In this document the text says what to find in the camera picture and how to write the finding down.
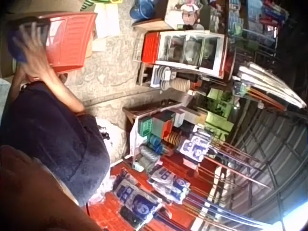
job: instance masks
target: dark blue shirt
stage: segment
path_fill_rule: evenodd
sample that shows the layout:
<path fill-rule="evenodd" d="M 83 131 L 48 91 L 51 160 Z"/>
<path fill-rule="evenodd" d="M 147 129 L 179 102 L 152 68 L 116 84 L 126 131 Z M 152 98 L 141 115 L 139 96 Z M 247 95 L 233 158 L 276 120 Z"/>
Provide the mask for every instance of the dark blue shirt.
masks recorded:
<path fill-rule="evenodd" d="M 0 141 L 39 159 L 79 206 L 95 193 L 110 166 L 95 117 L 76 116 L 42 82 L 22 89 L 9 106 Z"/>

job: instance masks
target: blue bucket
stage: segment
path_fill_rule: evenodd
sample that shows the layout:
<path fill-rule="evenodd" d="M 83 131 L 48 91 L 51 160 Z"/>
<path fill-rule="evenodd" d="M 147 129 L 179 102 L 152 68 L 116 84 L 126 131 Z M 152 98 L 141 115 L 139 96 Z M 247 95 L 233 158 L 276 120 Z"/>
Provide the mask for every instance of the blue bucket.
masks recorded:
<path fill-rule="evenodd" d="M 154 14 L 154 6 L 148 1 L 140 2 L 138 5 L 133 6 L 129 15 L 132 19 L 142 20 L 150 19 Z"/>

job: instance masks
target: red plastic basket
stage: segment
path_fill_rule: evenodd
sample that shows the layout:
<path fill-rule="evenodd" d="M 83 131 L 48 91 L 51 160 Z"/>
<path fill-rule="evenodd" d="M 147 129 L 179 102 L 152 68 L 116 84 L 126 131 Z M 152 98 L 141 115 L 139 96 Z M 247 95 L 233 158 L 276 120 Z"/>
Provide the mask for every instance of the red plastic basket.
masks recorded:
<path fill-rule="evenodd" d="M 56 73 L 83 67 L 96 15 L 93 12 L 64 12 L 40 17 L 51 21 L 46 50 Z"/>
<path fill-rule="evenodd" d="M 142 61 L 144 63 L 155 64 L 158 55 L 159 39 L 159 32 L 151 32 L 145 35 L 142 51 Z"/>

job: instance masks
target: green basket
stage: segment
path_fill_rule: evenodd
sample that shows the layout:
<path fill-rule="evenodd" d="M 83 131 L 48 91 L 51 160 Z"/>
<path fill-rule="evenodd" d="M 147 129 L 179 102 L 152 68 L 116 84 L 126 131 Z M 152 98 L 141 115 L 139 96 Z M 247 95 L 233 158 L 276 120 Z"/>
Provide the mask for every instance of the green basket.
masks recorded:
<path fill-rule="evenodd" d="M 94 3 L 122 3 L 123 0 L 85 0 L 81 6 L 80 11 L 92 6 Z"/>
<path fill-rule="evenodd" d="M 138 121 L 138 133 L 142 137 L 146 137 L 152 132 L 153 118 L 150 116 L 144 117 Z"/>

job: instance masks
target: glass cabinet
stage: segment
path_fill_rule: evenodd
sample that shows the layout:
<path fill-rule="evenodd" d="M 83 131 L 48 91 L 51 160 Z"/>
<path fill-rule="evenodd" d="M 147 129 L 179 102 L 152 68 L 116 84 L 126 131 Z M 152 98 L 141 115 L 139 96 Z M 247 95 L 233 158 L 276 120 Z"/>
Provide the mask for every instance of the glass cabinet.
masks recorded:
<path fill-rule="evenodd" d="M 155 63 L 223 78 L 226 50 L 225 36 L 208 30 L 160 32 Z"/>

